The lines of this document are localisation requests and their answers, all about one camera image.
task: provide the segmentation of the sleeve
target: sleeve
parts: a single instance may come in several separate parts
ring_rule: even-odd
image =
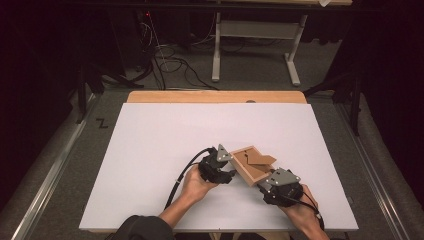
[[[173,240],[172,228],[156,216],[131,216],[119,227],[112,240]]]

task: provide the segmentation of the white table surface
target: white table surface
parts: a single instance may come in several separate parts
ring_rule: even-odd
[[[292,103],[125,103],[80,229],[114,231],[131,215],[160,214],[186,164],[220,143],[229,152],[254,145],[277,159],[275,168],[301,177],[327,230],[358,229],[311,106]],[[192,207],[175,231],[294,229],[262,198],[236,175]]]

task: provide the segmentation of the wooden block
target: wooden block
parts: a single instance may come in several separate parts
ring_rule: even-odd
[[[231,164],[251,187],[270,176],[274,169],[271,164],[275,162],[275,158],[262,155],[254,146],[233,151],[231,155]]]

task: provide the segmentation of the electronic device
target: electronic device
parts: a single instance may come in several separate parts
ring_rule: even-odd
[[[199,162],[200,176],[205,180],[212,183],[229,183],[234,177],[236,170],[229,172],[223,171],[222,168],[232,160],[233,156],[219,144],[218,150],[213,147],[209,151],[209,155],[203,157]]]
[[[290,170],[278,168],[262,183],[259,190],[264,194],[264,201],[268,204],[290,207],[296,204],[303,195],[300,177]]]

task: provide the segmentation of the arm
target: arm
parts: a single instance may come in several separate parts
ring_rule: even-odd
[[[180,196],[159,215],[159,218],[174,228],[190,207],[202,200],[209,190],[216,186],[218,184],[205,182],[200,177],[198,166],[193,165],[184,178]]]
[[[310,205],[315,204],[315,206],[318,207],[318,203],[312,196],[308,186],[303,185],[303,191],[312,199],[313,203],[305,194],[300,198],[300,201]],[[295,204],[287,208],[279,206],[279,208],[290,218],[294,226],[302,231],[309,240],[329,239],[327,234],[320,228],[319,221],[312,209],[300,204]]]

